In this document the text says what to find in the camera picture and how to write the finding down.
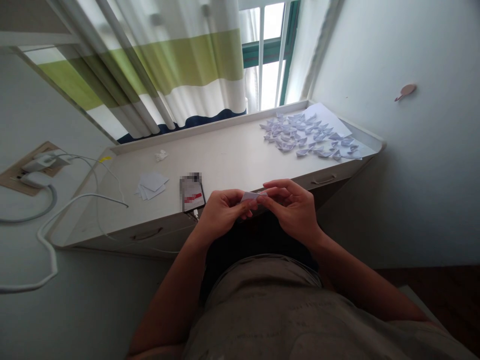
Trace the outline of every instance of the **charging cable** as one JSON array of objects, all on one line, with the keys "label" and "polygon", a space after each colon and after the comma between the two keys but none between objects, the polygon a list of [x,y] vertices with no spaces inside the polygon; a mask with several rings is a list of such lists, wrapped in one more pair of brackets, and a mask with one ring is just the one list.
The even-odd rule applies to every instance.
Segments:
[{"label": "charging cable", "polygon": [[[78,195],[78,196],[75,196],[73,197],[70,201],[68,201],[64,206],[61,207],[60,210],[58,210],[55,214],[53,214],[46,222],[44,222],[40,228],[38,229],[38,231],[36,232],[36,238],[38,239],[38,241],[46,248],[46,250],[48,251],[48,254],[49,254],[49,257],[50,257],[50,274],[47,275],[46,277],[44,277],[42,280],[38,281],[38,282],[35,282],[35,283],[32,283],[32,284],[25,284],[25,285],[0,285],[0,294],[16,294],[16,293],[26,293],[26,292],[30,292],[30,291],[34,291],[34,290],[37,290],[39,288],[41,288],[42,286],[44,286],[46,283],[48,283],[53,277],[55,277],[59,270],[58,270],[58,264],[57,264],[57,255],[55,253],[55,249],[54,247],[52,246],[52,244],[47,240],[45,239],[43,233],[44,233],[44,230],[45,228],[58,216],[60,215],[66,208],[68,208],[72,203],[74,203],[75,201],[77,201],[78,199],[80,198],[85,198],[85,197],[90,197],[90,196],[93,196],[95,197],[95,206],[96,206],[96,220],[97,220],[97,224],[98,224],[98,228],[100,229],[101,233],[106,236],[107,238],[109,239],[112,239],[112,240],[115,240],[115,241],[119,241],[118,239],[108,235],[101,227],[100,225],[100,220],[99,220],[99,212],[98,212],[98,198],[102,198],[102,199],[106,199],[106,200],[110,200],[114,203],[118,203],[118,204],[122,204],[122,205],[125,205],[127,208],[129,207],[126,203],[125,203],[125,197],[124,197],[124,194],[122,192],[122,189],[120,187],[120,180],[113,174],[113,172],[110,171],[110,169],[105,166],[105,164],[103,164],[102,162],[96,160],[96,159],[93,159],[93,158],[89,158],[89,157],[86,157],[86,156],[80,156],[80,155],[76,155],[76,154],[60,154],[60,155],[55,155],[53,156],[53,158],[58,158],[58,157],[61,157],[61,156],[70,156],[70,157],[73,157],[74,159],[82,159],[83,161],[85,161],[88,166],[91,168],[91,171],[93,172],[93,177],[95,178],[95,185],[96,185],[96,191],[99,190],[99,180],[98,180],[98,177],[97,177],[97,174],[94,170],[94,167],[92,166],[92,164],[90,164],[87,160],[92,160],[92,161],[95,161],[95,162],[98,162],[100,164],[102,164],[106,169],[107,171],[117,180],[117,183],[118,183],[118,190],[121,194],[121,198],[122,200],[116,200],[114,198],[111,198],[111,197],[108,197],[108,196],[104,196],[104,195],[100,195],[98,193],[85,193],[85,194],[81,194],[81,195]],[[57,201],[57,192],[55,191],[55,188],[53,188],[53,186],[50,188],[50,190],[52,191],[52,198],[55,198],[55,202]],[[55,206],[55,203],[52,205],[50,204],[50,206],[48,207],[48,210],[45,210],[42,212],[42,215],[46,214],[48,211],[51,210],[51,208],[53,208]],[[35,215],[35,219],[42,216],[40,214],[37,214]],[[146,249],[150,249],[150,250],[155,250],[155,251],[158,251],[158,252],[161,252],[161,253],[166,253],[166,254],[178,254],[180,251],[165,251],[165,250],[160,250],[160,249],[157,249],[157,248],[154,248],[154,247],[147,247],[147,246],[143,246],[144,248]]]},{"label": "charging cable", "polygon": [[51,192],[51,202],[50,202],[50,205],[48,205],[48,207],[45,210],[43,210],[42,212],[39,212],[36,215],[29,216],[29,217],[24,217],[24,218],[21,218],[21,219],[0,218],[0,223],[6,223],[6,224],[24,223],[24,222],[27,222],[27,221],[30,221],[30,220],[38,219],[38,218],[42,217],[43,215],[49,213],[55,207],[55,205],[57,204],[58,197],[57,197],[57,190],[55,190],[55,188],[52,185],[48,185],[46,188],[49,189],[50,192]]},{"label": "charging cable", "polygon": [[[116,177],[114,175],[113,172],[110,171],[110,169],[101,161],[98,161],[96,159],[93,159],[93,158],[90,158],[90,157],[86,157],[86,156],[80,156],[80,155],[76,155],[76,154],[60,154],[60,155],[56,155],[55,158],[58,158],[58,157],[62,157],[62,156],[70,156],[70,157],[73,157],[73,159],[81,159],[83,160],[91,169],[92,173],[93,173],[93,177],[95,178],[95,186],[96,186],[96,192],[99,191],[100,189],[100,185],[99,185],[99,179],[97,177],[97,174],[95,173],[95,170],[94,170],[94,167],[92,166],[92,164],[90,164],[87,160],[92,160],[92,161],[95,161],[101,165],[103,165],[103,167],[105,169],[107,169],[107,171],[116,179],[116,182],[118,184],[118,191],[120,192],[121,194],[121,200],[123,203],[125,203],[125,197],[124,197],[124,193],[122,192],[122,189],[120,187],[120,180],[118,177]],[[199,215],[199,212],[198,210],[195,210],[196,211],[196,218],[198,219],[198,215]],[[117,239],[109,234],[107,234],[104,229],[102,228],[102,225],[100,224],[100,219],[99,219],[99,201],[98,201],[98,198],[95,198],[95,212],[96,212],[96,224],[98,226],[98,229],[100,230],[100,232],[102,233],[102,235],[104,235],[105,237],[111,239],[111,240],[114,240],[114,241],[122,241],[120,239]],[[137,244],[139,244],[140,246],[142,246],[143,248],[145,249],[148,249],[148,250],[154,250],[154,251],[157,251],[159,253],[165,253],[165,254],[178,254],[180,253],[180,251],[167,251],[167,250],[161,250],[161,249],[157,249],[155,247],[148,247],[148,246],[143,246],[141,242],[137,242]]]}]

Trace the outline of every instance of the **smartphone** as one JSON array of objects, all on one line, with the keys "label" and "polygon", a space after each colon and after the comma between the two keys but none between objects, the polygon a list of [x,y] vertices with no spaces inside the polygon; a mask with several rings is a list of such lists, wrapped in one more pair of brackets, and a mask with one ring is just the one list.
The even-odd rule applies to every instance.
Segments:
[{"label": "smartphone", "polygon": [[181,209],[186,214],[205,206],[202,174],[200,172],[191,172],[187,176],[180,177],[180,200]]}]

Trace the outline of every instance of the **beige shirt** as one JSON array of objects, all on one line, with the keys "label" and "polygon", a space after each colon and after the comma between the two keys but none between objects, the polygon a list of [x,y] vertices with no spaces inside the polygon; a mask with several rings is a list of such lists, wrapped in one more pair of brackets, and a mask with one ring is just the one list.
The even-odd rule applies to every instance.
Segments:
[{"label": "beige shirt", "polygon": [[384,322],[275,258],[231,268],[190,331],[185,359],[476,359],[435,326]]}]

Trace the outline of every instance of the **drawer handle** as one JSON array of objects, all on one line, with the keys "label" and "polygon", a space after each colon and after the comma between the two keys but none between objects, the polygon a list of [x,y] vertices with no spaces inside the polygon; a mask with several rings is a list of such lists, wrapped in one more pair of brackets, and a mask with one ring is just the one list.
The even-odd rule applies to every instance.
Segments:
[{"label": "drawer handle", "polygon": [[157,231],[155,231],[152,235],[148,235],[148,236],[145,236],[145,237],[142,237],[142,235],[134,235],[134,236],[130,236],[130,239],[132,241],[143,241],[143,240],[148,240],[150,238],[153,238],[154,236],[157,236],[164,228],[163,227],[159,227]]},{"label": "drawer handle", "polygon": [[332,174],[327,180],[322,180],[322,181],[312,180],[311,183],[315,185],[320,185],[320,184],[329,183],[332,180],[335,180],[336,178],[337,178],[337,175]]}]

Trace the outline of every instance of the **white desk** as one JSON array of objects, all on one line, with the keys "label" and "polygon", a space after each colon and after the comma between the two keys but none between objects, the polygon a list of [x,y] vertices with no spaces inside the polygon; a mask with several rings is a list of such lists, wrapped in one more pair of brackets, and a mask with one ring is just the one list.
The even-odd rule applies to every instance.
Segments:
[{"label": "white desk", "polygon": [[[103,230],[119,241],[102,235],[92,199],[73,206],[57,221],[51,231],[51,241],[59,247],[165,257],[152,248],[178,251],[195,225],[181,210],[181,176],[200,172],[207,199],[214,190],[256,191],[262,189],[264,182],[284,178],[294,179],[310,190],[350,178],[385,147],[381,138],[345,120],[342,121],[352,136],[362,143],[363,160],[336,161],[313,155],[297,158],[294,151],[283,153],[274,143],[263,140],[260,123],[265,123],[277,111],[297,114],[308,105],[308,101],[301,101],[111,148],[108,154],[113,159],[105,164],[119,178],[129,208],[99,200],[99,220]],[[154,154],[160,149],[167,151],[168,157],[156,162]],[[134,192],[140,174],[150,171],[158,171],[170,180],[164,192],[143,201]],[[77,194],[91,192],[92,183],[92,179],[88,179]],[[109,174],[102,177],[99,192],[120,198],[117,183]]]}]

